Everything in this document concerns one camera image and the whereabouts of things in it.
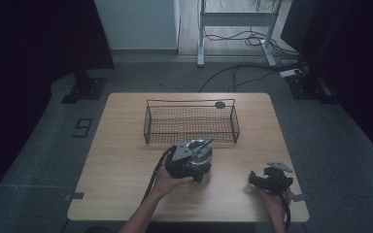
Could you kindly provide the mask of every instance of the metal mesh basket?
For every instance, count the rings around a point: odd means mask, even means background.
[[[203,139],[236,143],[239,136],[235,99],[147,100],[144,136],[149,143]]]

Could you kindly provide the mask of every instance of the power strip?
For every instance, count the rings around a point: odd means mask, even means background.
[[[280,77],[281,78],[287,78],[287,77],[291,77],[291,76],[301,76],[301,75],[302,75],[302,72],[298,69],[293,69],[293,70],[287,70],[287,71],[280,72]]]

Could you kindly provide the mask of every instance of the black stand base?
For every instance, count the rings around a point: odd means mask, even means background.
[[[77,80],[71,93],[63,97],[62,104],[76,104],[78,100],[99,100],[107,81],[104,78],[93,78],[86,80],[82,86]]]
[[[304,77],[287,77],[287,83],[296,100],[321,100],[323,104],[338,104],[335,95],[322,79],[316,83],[306,82]]]

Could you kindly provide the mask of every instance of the white cabinet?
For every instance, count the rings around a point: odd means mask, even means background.
[[[179,0],[95,0],[111,50],[176,50]]]

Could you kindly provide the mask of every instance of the gray floor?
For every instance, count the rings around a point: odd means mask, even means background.
[[[116,70],[90,71],[108,78],[100,100],[64,105],[74,77],[52,86],[52,98],[29,141],[0,183],[0,232],[61,232],[69,195],[85,164],[108,95],[113,92],[196,92],[217,71],[235,65],[207,62],[117,62]],[[269,73],[255,68],[238,71],[238,83]],[[217,76],[204,92],[226,92],[231,73]],[[339,105],[294,100],[277,73],[238,87],[239,92],[271,96],[296,169],[310,219],[289,232],[373,232],[373,145]],[[73,138],[79,118],[93,118],[86,138]],[[92,225],[118,229],[122,222],[69,221],[64,232],[85,232]],[[156,225],[153,232],[270,232],[267,223]]]

